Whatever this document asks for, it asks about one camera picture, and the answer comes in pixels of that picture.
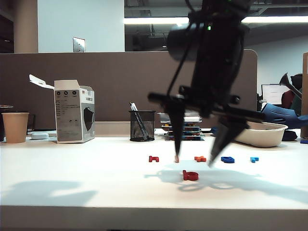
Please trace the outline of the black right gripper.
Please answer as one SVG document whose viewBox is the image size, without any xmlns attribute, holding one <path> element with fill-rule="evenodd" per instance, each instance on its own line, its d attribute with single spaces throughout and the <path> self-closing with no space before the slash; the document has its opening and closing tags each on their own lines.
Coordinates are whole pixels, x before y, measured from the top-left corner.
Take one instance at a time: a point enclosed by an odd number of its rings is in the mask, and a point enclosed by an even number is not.
<svg viewBox="0 0 308 231">
<path fill-rule="evenodd" d="M 260 123 L 264 115 L 259 112 L 231 107 L 237 104 L 240 98 L 230 94 L 231 83 L 225 80 L 218 82 L 216 89 L 210 83 L 204 86 L 180 86 L 179 95 L 172 96 L 171 90 L 179 76 L 180 70 L 176 70 L 166 94 L 150 92 L 149 101 L 160 104 L 169 115 L 173 127 L 176 156 L 180 153 L 182 140 L 184 114 L 187 109 L 198 112 L 201 117 L 209 118 L 212 115 L 220 116 L 218 130 L 214 141 L 208 166 L 212 167 L 220 152 L 243 130 L 248 128 L 247 121 Z"/>
</svg>

